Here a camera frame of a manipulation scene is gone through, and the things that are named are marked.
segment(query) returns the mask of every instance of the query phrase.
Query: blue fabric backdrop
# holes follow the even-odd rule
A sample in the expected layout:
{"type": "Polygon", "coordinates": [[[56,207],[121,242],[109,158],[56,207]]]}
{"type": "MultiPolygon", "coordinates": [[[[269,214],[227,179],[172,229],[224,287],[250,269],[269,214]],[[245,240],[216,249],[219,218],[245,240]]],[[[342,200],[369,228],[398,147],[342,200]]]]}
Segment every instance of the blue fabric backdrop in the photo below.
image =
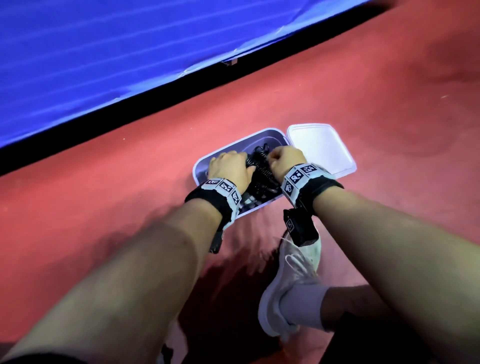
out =
{"type": "Polygon", "coordinates": [[[365,1],[0,1],[0,147],[365,1]]]}

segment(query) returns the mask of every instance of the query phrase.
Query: person's left hand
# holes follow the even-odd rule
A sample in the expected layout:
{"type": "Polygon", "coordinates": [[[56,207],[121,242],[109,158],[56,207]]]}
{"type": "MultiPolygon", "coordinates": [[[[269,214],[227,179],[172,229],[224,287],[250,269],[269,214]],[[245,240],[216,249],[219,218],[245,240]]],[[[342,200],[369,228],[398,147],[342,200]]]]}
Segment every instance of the person's left hand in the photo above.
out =
{"type": "Polygon", "coordinates": [[[232,150],[228,153],[222,153],[218,158],[213,157],[208,166],[208,178],[226,178],[232,181],[240,194],[243,194],[255,171],[255,166],[246,167],[247,153],[237,153],[232,150]]]}

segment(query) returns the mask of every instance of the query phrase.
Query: shoe sole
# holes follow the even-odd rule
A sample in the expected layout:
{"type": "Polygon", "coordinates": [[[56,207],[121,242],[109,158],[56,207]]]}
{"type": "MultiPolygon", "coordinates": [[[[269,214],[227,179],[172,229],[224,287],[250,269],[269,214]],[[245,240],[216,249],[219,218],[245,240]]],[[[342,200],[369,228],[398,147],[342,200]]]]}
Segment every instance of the shoe sole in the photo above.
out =
{"type": "Polygon", "coordinates": [[[260,322],[260,326],[262,327],[263,331],[269,336],[280,336],[280,333],[276,332],[268,323],[268,303],[272,298],[272,295],[275,293],[280,281],[282,279],[283,267],[285,265],[285,249],[283,248],[283,244],[280,244],[280,249],[278,252],[278,271],[276,273],[275,278],[273,278],[272,283],[268,285],[262,297],[260,299],[260,303],[258,305],[258,322],[260,322]]]}

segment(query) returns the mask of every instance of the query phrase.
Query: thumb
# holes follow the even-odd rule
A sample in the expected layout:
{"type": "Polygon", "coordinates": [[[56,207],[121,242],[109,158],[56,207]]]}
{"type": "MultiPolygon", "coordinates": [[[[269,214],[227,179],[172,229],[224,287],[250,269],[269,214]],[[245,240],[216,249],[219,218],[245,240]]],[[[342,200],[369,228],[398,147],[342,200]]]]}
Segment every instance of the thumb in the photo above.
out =
{"type": "Polygon", "coordinates": [[[248,183],[249,184],[252,181],[252,175],[253,175],[253,172],[255,172],[256,169],[257,169],[256,166],[250,166],[250,167],[247,168],[247,177],[248,177],[248,183]]]}

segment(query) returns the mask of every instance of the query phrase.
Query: white sneaker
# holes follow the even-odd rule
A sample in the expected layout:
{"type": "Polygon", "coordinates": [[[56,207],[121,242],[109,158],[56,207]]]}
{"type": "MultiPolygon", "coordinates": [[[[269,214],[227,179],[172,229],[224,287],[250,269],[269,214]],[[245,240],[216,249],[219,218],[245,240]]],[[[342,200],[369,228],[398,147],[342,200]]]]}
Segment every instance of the white sneaker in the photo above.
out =
{"type": "Polygon", "coordinates": [[[258,321],[267,335],[280,336],[282,341],[287,341],[290,334],[298,330],[298,325],[290,324],[280,312],[280,299],[296,282],[318,281],[315,271],[320,262],[320,247],[320,239],[308,247],[301,248],[290,240],[282,239],[278,255],[278,272],[263,293],[258,306],[258,321]]]}

